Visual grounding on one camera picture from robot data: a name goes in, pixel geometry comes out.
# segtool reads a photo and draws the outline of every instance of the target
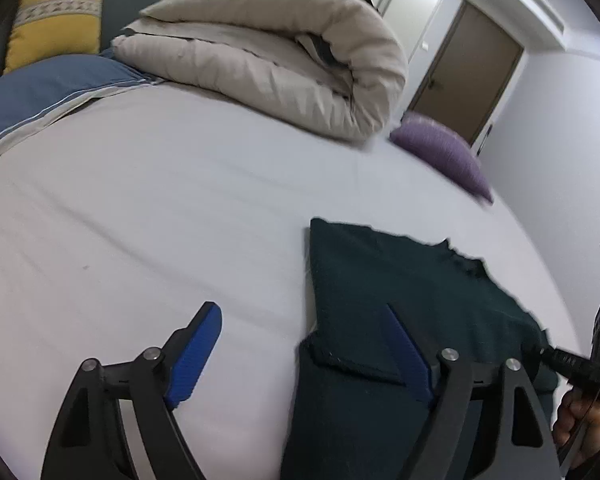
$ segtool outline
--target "metal screw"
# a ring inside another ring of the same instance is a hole
[[[87,359],[82,363],[82,370],[85,372],[91,372],[92,370],[96,369],[96,366],[98,366],[96,359]]]
[[[517,372],[518,370],[520,370],[520,368],[522,368],[522,364],[520,364],[520,361],[514,359],[513,357],[507,359],[505,361],[505,364],[507,365],[507,368],[509,370],[513,370],[514,372]]]
[[[441,354],[442,357],[445,358],[447,361],[458,361],[458,358],[460,357],[458,350],[455,350],[454,348],[445,348],[443,349]]]
[[[147,361],[155,361],[158,357],[160,357],[161,353],[162,350],[160,350],[157,346],[151,346],[142,352],[142,357],[144,357]]]

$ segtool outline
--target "purple pillow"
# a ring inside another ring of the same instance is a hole
[[[469,193],[482,196],[493,204],[491,189],[480,170],[478,159],[455,131],[430,117],[407,112],[400,127],[392,131],[389,138]]]

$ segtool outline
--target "blue gripper pad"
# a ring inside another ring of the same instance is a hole
[[[170,409],[174,410],[193,393],[221,329],[222,312],[220,307],[213,303],[171,368],[171,382],[164,396],[164,401]]]
[[[432,403],[431,370],[389,305],[381,309],[380,323],[384,340],[405,386],[414,399]]]

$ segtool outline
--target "human hand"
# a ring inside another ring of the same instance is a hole
[[[571,390],[564,394],[562,402],[558,407],[558,419],[554,424],[554,442],[558,446],[564,446],[571,436],[571,431],[585,412],[589,409],[591,399],[580,399]],[[600,401],[597,400],[587,414],[586,421],[589,423],[587,433],[582,441],[580,450],[571,463],[571,468],[576,468],[585,460],[588,460],[600,451]]]

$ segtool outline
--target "folded comforter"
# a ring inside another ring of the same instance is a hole
[[[161,0],[123,32],[126,64],[340,139],[386,128],[406,83],[400,44],[362,0]]]

